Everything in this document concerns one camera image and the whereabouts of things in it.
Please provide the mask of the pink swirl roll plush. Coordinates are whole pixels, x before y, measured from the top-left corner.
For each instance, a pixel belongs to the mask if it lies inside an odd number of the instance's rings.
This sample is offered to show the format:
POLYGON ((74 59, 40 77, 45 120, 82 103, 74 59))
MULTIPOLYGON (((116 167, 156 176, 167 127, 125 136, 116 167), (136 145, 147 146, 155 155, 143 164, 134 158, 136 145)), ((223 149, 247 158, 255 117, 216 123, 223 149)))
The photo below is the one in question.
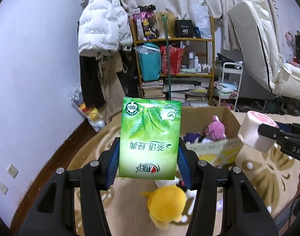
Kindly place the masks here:
POLYGON ((238 138, 247 146, 266 153, 273 146, 275 140, 260 135, 261 124, 279 129, 277 123, 270 117, 256 111, 248 111, 239 129, 238 138))

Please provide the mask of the purple plush bear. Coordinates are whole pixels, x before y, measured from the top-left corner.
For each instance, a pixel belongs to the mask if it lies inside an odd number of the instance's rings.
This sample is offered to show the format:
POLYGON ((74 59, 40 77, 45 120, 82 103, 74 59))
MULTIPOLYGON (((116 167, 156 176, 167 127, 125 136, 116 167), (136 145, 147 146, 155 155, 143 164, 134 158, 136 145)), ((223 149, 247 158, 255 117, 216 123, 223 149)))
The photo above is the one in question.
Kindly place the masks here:
POLYGON ((225 126, 219 120, 218 116, 212 117, 212 122, 205 129, 205 137, 202 140, 203 144, 213 143, 226 139, 225 126))

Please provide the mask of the green tissue pack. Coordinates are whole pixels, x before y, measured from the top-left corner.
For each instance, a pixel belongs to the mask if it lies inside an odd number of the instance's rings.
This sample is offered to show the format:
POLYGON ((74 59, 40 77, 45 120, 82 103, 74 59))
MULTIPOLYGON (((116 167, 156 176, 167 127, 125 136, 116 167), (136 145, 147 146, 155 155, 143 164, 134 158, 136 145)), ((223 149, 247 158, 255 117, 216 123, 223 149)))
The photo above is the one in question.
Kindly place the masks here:
POLYGON ((118 175, 149 180, 174 179, 180 124, 179 101, 125 97, 118 175))

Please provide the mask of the printed cardboard box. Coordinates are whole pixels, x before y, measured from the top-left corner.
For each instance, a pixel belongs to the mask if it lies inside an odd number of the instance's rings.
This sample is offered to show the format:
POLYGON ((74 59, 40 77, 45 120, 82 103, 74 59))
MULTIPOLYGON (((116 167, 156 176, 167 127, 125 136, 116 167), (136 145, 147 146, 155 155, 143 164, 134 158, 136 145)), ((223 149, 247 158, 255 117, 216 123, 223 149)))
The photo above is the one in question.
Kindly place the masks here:
POLYGON ((230 165, 242 149, 240 123, 225 107, 182 107, 180 137, 187 149, 215 167, 230 165))

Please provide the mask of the white black plush toy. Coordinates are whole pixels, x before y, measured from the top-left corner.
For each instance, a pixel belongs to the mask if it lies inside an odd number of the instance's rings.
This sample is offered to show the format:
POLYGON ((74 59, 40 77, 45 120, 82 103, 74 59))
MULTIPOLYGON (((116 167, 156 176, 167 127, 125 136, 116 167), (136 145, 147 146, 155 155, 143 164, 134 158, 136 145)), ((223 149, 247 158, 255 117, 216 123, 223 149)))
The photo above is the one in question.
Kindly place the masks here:
POLYGON ((156 180, 155 184, 158 188, 162 188, 164 186, 171 186, 176 185, 180 187, 186 194, 187 198, 195 198, 197 191, 196 190, 190 190, 184 183, 181 177, 176 177, 174 180, 156 180))

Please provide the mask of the white utility cart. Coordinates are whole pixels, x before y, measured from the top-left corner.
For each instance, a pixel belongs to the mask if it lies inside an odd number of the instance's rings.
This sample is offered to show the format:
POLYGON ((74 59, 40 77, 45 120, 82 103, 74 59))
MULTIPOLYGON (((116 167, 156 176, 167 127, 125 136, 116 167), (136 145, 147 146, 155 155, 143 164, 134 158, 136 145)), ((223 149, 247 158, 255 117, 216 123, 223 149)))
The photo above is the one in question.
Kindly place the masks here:
POLYGON ((226 100, 234 100, 234 106, 231 107, 232 110, 236 109, 238 102, 240 87, 243 75, 243 62, 224 62, 216 63, 216 69, 220 73, 218 80, 214 83, 216 87, 216 95, 218 96, 218 106, 220 106, 221 101, 226 105, 226 100), (235 75, 239 77, 238 83, 231 81, 226 76, 235 75))

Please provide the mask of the yellow plush toy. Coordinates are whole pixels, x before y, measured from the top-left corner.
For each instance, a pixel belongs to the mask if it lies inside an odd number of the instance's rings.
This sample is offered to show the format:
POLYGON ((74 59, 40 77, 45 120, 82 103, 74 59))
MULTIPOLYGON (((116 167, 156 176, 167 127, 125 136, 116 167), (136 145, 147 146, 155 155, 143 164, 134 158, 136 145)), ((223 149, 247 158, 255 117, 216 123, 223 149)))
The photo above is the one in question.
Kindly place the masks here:
POLYGON ((142 192, 147 197, 147 209, 154 225, 166 231, 170 223, 179 223, 186 206, 185 192, 176 185, 157 188, 155 191, 142 192))

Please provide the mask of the wooden shelf rack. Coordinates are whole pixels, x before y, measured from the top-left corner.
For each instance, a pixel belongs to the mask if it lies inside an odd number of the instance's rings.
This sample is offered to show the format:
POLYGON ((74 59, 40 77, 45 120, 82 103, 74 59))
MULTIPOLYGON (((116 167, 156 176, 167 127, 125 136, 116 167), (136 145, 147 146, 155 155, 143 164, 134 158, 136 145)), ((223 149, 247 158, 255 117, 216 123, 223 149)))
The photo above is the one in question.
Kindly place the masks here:
POLYGON ((130 19, 130 26, 133 36, 133 43, 135 47, 140 45, 153 43, 159 46, 159 51, 161 52, 161 74, 160 78, 171 78, 171 77, 206 77, 210 78, 208 86, 208 104, 211 103, 213 87, 214 87, 214 76, 215 76, 215 24, 214 18, 209 17, 210 26, 211 26, 211 35, 210 39, 203 38, 157 38, 151 39, 149 41, 139 41, 137 35, 137 25, 134 22, 134 19, 130 19), (186 44, 188 41, 201 41, 205 43, 205 52, 198 53, 198 57, 205 58, 206 65, 210 67, 208 73, 182 73, 181 65, 183 58, 188 56, 189 53, 185 51, 183 47, 175 48, 173 43, 178 41, 180 44, 186 44))

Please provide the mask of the white folded mattress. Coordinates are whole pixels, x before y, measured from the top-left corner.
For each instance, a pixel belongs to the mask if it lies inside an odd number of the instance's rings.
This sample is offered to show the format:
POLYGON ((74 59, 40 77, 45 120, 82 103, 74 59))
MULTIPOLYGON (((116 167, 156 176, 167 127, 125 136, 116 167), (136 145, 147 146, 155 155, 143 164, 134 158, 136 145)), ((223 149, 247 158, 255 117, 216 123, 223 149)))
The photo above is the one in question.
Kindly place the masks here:
POLYGON ((264 0, 242 0, 229 11, 248 74, 274 95, 300 100, 300 68, 279 53, 264 0))

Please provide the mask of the red patterned bag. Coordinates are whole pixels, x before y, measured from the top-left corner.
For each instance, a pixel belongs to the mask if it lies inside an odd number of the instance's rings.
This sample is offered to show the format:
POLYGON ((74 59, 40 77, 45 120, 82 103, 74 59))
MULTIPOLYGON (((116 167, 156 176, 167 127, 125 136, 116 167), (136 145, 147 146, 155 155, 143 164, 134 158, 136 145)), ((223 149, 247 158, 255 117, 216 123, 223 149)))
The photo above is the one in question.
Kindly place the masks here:
MULTIPOLYGON (((169 46, 170 49, 170 71, 172 75, 177 75, 181 71, 182 59, 185 49, 180 47, 169 46)), ((160 46, 162 73, 168 74, 168 67, 166 64, 166 46, 160 46)))

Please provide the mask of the stack of books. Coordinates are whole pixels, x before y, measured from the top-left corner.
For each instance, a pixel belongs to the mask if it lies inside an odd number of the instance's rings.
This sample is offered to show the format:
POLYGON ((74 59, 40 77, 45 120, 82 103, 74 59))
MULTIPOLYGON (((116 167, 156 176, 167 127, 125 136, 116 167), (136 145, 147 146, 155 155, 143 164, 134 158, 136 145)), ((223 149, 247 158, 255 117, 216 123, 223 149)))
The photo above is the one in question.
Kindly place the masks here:
POLYGON ((142 82, 141 84, 143 97, 151 100, 165 100, 163 92, 163 80, 142 82))

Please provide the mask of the black box labelled 40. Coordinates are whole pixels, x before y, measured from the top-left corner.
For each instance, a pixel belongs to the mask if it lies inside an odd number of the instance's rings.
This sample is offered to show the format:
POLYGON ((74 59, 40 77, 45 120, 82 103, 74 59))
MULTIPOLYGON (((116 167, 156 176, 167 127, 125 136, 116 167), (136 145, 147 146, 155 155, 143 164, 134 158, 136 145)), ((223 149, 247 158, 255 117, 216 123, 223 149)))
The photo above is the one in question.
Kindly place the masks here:
POLYGON ((193 38, 193 23, 191 20, 176 20, 175 30, 177 38, 193 38))

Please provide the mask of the teal bag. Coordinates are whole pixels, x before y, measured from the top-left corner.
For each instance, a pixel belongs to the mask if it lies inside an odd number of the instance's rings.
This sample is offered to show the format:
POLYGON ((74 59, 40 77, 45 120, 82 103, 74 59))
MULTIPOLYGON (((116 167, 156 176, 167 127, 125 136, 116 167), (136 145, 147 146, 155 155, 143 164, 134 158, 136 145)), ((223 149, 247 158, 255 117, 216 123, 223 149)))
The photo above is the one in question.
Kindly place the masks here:
POLYGON ((162 71, 160 48, 152 43, 146 43, 134 49, 138 53, 143 80, 146 82, 158 80, 162 71))

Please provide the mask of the beige hanging coat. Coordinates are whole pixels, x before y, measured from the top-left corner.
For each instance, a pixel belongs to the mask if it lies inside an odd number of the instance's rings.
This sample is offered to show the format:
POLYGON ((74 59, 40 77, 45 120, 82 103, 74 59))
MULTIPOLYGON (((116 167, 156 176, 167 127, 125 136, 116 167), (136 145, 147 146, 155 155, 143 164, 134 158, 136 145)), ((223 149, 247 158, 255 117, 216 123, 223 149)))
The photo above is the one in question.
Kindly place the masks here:
POLYGON ((112 118, 122 111, 125 92, 117 73, 123 70, 122 58, 119 53, 104 57, 99 61, 99 81, 105 99, 105 105, 98 108, 104 121, 108 124, 112 118))

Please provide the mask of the green pole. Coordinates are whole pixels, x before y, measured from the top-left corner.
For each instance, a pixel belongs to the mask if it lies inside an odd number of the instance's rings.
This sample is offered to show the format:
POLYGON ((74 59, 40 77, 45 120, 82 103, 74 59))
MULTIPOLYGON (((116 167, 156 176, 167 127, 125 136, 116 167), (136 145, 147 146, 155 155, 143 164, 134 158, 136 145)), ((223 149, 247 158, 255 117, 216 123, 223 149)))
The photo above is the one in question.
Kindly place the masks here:
POLYGON ((162 15, 162 20, 164 23, 165 31, 165 40, 166 40, 166 64, 168 67, 168 100, 171 101, 171 71, 170 71, 170 49, 169 49, 169 37, 168 37, 168 26, 167 26, 168 17, 162 15))

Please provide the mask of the white puffer jacket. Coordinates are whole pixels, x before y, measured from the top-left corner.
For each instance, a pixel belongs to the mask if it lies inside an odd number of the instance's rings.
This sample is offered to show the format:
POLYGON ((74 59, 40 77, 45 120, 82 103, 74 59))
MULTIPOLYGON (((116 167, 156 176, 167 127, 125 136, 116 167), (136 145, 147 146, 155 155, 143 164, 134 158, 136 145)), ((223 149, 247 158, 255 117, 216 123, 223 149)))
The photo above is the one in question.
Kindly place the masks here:
POLYGON ((79 18, 79 55, 110 56, 132 44, 129 15, 120 0, 88 0, 79 18))

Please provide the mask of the upper wall socket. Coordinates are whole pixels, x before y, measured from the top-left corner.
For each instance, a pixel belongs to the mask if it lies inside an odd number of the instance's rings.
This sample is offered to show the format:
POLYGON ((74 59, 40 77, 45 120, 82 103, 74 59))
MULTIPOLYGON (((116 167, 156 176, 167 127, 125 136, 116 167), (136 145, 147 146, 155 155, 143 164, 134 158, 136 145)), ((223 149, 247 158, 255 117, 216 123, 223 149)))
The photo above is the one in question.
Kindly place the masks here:
POLYGON ((9 167, 7 168, 7 173, 15 179, 19 173, 18 169, 15 168, 13 164, 10 164, 9 167))

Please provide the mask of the wall socket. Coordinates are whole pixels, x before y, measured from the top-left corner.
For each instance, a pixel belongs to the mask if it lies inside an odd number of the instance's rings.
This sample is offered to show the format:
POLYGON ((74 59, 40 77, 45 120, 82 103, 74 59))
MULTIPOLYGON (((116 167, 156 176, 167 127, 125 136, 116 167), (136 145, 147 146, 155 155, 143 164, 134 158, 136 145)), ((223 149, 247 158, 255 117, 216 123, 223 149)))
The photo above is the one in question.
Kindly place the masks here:
POLYGON ((6 193, 8 192, 8 187, 3 182, 0 182, 0 192, 3 195, 6 195, 6 193))
POLYGON ((10 164, 9 167, 7 168, 7 173, 15 179, 19 173, 18 169, 15 168, 13 164, 10 164))

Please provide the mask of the lower wall socket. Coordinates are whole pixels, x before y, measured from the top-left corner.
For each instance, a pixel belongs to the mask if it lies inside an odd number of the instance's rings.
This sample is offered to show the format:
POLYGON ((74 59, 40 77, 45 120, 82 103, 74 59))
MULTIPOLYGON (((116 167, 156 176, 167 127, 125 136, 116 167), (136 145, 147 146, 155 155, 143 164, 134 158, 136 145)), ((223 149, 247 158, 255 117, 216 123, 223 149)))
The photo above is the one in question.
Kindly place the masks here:
POLYGON ((3 182, 0 182, 0 192, 3 195, 6 195, 6 193, 8 192, 8 187, 3 182))

